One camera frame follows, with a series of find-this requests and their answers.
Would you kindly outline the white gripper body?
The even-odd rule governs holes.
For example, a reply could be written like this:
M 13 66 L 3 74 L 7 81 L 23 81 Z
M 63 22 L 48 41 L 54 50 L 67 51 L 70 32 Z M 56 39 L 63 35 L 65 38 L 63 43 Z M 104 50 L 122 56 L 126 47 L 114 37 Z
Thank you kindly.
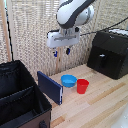
M 77 44 L 80 39 L 80 32 L 77 31 L 72 35 L 62 35 L 59 30 L 50 31 L 47 34 L 47 46 L 56 48 Z

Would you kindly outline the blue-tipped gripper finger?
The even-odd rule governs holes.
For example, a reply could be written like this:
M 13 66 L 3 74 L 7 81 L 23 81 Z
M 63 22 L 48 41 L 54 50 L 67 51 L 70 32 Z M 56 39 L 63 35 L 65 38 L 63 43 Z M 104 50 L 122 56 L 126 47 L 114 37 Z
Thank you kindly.
M 67 48 L 66 49 L 66 54 L 69 55 L 70 54 L 70 51 L 71 51 L 71 48 Z
M 57 57 L 58 52 L 56 49 L 54 49 L 53 54 L 54 54 L 54 57 Z

